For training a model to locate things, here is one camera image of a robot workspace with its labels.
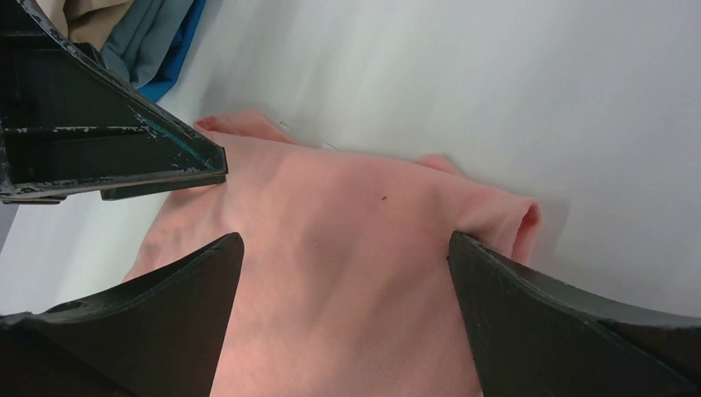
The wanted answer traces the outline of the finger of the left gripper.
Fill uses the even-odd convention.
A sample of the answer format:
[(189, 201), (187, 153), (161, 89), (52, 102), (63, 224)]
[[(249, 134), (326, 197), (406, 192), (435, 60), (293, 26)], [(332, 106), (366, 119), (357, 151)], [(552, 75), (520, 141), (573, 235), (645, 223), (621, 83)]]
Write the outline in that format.
[(70, 42), (34, 1), (1, 4), (1, 200), (107, 201), (223, 183), (224, 149)]

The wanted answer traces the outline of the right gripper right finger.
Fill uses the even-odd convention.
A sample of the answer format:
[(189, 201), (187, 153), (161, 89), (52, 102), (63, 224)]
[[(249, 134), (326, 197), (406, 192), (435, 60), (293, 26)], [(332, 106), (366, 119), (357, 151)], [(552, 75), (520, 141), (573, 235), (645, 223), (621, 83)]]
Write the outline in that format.
[(699, 395), (698, 318), (578, 289), (461, 232), (447, 260), (484, 395)]

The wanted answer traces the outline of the pink t shirt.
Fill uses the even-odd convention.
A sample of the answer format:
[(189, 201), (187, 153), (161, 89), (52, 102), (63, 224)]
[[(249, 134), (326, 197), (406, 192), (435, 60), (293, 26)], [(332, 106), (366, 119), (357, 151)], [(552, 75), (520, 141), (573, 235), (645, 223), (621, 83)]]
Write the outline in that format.
[(229, 232), (245, 245), (214, 396), (478, 396), (453, 232), (527, 263), (541, 206), (414, 162), (300, 146), (260, 112), (205, 117), (224, 184), (173, 192), (136, 278)]

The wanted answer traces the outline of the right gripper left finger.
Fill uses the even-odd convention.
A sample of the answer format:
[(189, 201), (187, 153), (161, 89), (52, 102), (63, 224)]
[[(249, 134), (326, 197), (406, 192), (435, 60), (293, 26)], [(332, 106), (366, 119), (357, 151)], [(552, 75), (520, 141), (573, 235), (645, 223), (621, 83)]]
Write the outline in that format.
[(209, 395), (243, 256), (230, 233), (102, 292), (2, 316), (2, 395)]

